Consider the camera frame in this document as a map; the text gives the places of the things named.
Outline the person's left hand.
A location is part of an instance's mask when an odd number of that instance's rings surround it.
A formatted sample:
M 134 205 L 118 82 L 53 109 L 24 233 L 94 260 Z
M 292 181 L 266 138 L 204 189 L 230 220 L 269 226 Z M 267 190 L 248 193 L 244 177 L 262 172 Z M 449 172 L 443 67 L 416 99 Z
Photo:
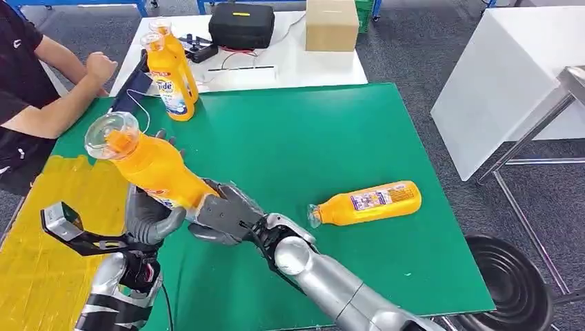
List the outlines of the person's left hand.
M 114 74 L 118 63 L 103 52 L 89 54 L 86 61 L 87 75 L 100 86 L 105 84 Z

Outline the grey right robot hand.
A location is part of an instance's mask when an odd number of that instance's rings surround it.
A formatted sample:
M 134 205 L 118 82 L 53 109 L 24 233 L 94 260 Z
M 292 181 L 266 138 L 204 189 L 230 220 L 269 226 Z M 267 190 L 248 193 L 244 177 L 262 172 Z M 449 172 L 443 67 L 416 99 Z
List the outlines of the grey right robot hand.
M 207 194 L 196 209 L 195 220 L 188 225 L 194 237 L 223 245 L 251 241 L 251 230 L 263 219 L 264 210 L 233 183 L 203 181 L 216 194 Z

